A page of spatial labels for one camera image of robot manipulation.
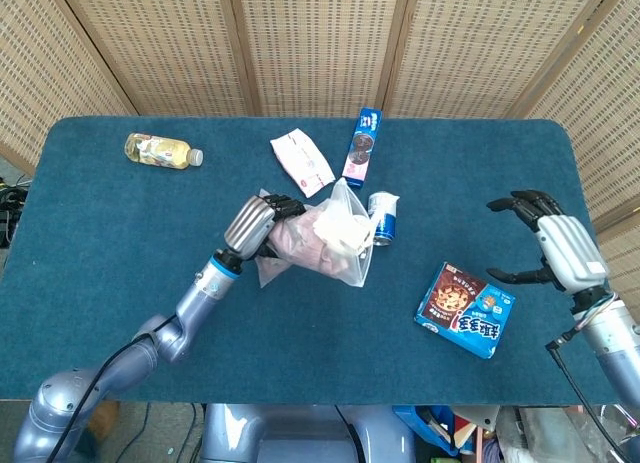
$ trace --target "blue felt surface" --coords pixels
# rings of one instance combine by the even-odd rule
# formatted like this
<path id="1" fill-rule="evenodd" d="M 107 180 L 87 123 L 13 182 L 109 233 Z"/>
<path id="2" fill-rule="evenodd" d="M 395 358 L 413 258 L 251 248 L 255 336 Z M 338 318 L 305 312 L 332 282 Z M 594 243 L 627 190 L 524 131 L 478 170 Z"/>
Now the blue felt surface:
<path id="1" fill-rule="evenodd" d="M 269 139 L 299 127 L 337 175 L 351 119 L 83 117 L 51 130 L 0 285 L 0 398 L 98 365 L 155 313 L 169 315 L 241 205 L 265 188 L 302 198 Z M 201 168 L 130 162 L 130 132 L 204 150 Z M 202 328 L 191 357 L 123 398 L 254 403 L 576 402 L 544 344 L 571 326 L 550 286 L 517 297 L 491 360 L 413 321 L 445 259 L 478 276 L 539 266 L 531 232 L 485 208 L 512 189 L 554 194 L 588 222 L 573 153 L 549 121 L 383 119 L 359 195 L 400 195 L 397 237 L 377 248 L 363 289 L 294 268 L 260 290 L 255 265 Z M 328 197 L 325 188 L 311 202 Z M 565 354 L 586 394 L 612 392 L 582 338 Z"/>

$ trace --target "woven panel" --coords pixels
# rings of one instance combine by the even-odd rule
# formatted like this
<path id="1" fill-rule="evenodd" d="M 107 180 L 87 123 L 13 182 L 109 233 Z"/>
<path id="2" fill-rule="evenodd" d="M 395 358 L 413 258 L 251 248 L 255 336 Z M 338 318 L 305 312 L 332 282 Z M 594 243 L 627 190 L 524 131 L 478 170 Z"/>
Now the woven panel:
<path id="1" fill-rule="evenodd" d="M 568 130 L 592 218 L 640 194 L 640 0 L 620 0 L 530 116 Z"/>
<path id="2" fill-rule="evenodd" d="M 220 0 L 69 2 L 140 113 L 247 113 Z"/>
<path id="3" fill-rule="evenodd" d="M 35 167 L 61 117 L 129 113 L 53 0 L 0 7 L 0 144 Z"/>
<path id="4" fill-rule="evenodd" d="M 588 0 L 418 0 L 392 116 L 506 114 Z"/>
<path id="5" fill-rule="evenodd" d="M 242 0 L 265 115 L 375 103 L 396 0 Z"/>
<path id="6" fill-rule="evenodd" d="M 611 287 L 640 321 L 640 226 L 600 245 L 611 270 Z"/>

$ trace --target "blue tablecloth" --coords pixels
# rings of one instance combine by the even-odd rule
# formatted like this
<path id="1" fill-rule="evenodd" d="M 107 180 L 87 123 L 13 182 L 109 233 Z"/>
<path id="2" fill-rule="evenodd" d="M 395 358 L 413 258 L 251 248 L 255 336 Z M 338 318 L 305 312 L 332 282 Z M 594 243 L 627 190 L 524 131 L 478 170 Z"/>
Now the blue tablecloth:
<path id="1" fill-rule="evenodd" d="M 98 366 L 155 313 L 170 315 L 223 233 L 260 188 L 303 199 L 269 140 L 301 128 L 340 175 L 351 119 L 81 117 L 49 133 L 0 286 L 0 398 L 28 398 L 49 375 Z M 200 168 L 129 161 L 131 132 L 183 139 Z M 190 358 L 123 398 L 252 403 L 575 403 L 544 344 L 568 329 L 551 286 L 517 297 L 482 360 L 413 321 L 442 261 L 539 267 L 531 232 L 489 200 L 555 195 L 589 222 L 569 139 L 550 121 L 383 119 L 359 196 L 400 195 L 397 238 L 376 248 L 364 288 L 293 268 L 265 289 L 255 264 L 201 329 Z M 325 188 L 310 203 L 327 198 Z M 613 394 L 582 338 L 567 362 L 597 402 Z"/>

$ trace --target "blue and white can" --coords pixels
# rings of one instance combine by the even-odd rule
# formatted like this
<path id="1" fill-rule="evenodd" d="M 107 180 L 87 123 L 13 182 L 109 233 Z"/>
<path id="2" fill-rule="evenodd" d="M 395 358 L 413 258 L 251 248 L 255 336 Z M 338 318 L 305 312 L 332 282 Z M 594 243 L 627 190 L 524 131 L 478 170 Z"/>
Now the blue and white can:
<path id="1" fill-rule="evenodd" d="M 377 221 L 373 244 L 387 246 L 396 236 L 396 195 L 378 191 L 369 197 L 369 218 Z"/>

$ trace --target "bottle cap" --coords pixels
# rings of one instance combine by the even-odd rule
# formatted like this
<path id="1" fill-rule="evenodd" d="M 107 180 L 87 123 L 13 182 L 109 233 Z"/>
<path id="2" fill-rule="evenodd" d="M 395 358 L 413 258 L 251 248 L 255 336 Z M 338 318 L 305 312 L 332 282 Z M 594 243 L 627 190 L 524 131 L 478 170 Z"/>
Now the bottle cap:
<path id="1" fill-rule="evenodd" d="M 200 166 L 202 164 L 202 158 L 202 150 L 189 150 L 189 153 L 187 154 L 187 161 L 189 161 L 191 166 Z"/>

